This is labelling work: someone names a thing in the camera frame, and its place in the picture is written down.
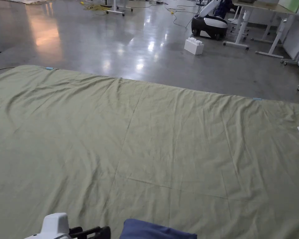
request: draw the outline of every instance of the wrinkled fabric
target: wrinkled fabric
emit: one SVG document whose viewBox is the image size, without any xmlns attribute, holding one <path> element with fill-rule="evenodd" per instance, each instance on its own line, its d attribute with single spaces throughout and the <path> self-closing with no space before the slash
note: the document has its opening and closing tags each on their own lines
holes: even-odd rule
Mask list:
<svg viewBox="0 0 299 239">
<path fill-rule="evenodd" d="M 0 238 L 135 218 L 299 238 L 299 105 L 20 66 L 0 75 Z"/>
</svg>

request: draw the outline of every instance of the blue fabric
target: blue fabric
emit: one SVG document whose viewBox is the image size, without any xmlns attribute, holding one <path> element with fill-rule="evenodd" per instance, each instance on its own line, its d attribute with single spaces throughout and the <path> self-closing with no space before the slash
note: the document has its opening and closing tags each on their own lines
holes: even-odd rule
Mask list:
<svg viewBox="0 0 299 239">
<path fill-rule="evenodd" d="M 173 228 L 164 227 L 136 219 L 127 219 L 120 239 L 197 239 L 190 234 Z"/>
<path fill-rule="evenodd" d="M 231 0 L 223 0 L 220 2 L 219 7 L 215 11 L 214 16 L 220 16 L 222 19 L 225 18 L 226 13 L 230 11 L 232 6 Z"/>
</svg>

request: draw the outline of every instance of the blue cushion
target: blue cushion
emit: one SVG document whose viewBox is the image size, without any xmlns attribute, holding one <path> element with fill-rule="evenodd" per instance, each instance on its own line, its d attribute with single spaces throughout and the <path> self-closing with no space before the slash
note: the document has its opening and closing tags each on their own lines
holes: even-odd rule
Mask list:
<svg viewBox="0 0 299 239">
<path fill-rule="evenodd" d="M 190 234 L 173 228 L 164 227 L 136 219 L 127 219 L 120 239 L 197 239 L 196 234 Z"/>
</svg>

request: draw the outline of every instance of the wheel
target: wheel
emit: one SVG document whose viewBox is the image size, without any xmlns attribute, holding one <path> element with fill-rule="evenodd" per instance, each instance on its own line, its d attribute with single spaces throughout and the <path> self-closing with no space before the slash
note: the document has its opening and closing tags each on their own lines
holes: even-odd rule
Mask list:
<svg viewBox="0 0 299 239">
<path fill-rule="evenodd" d="M 198 36 L 198 30 L 197 29 L 193 29 L 192 30 L 192 34 L 194 35 L 194 37 Z"/>
</svg>

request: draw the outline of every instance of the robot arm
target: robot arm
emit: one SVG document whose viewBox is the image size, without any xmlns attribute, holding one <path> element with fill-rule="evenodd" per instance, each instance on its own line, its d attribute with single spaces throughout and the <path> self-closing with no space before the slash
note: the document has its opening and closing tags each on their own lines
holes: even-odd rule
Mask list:
<svg viewBox="0 0 299 239">
<path fill-rule="evenodd" d="M 199 13 L 200 17 L 207 16 L 208 13 L 210 13 L 214 8 L 217 8 L 220 4 L 221 0 L 212 0 L 210 3 L 208 3 Z"/>
</svg>

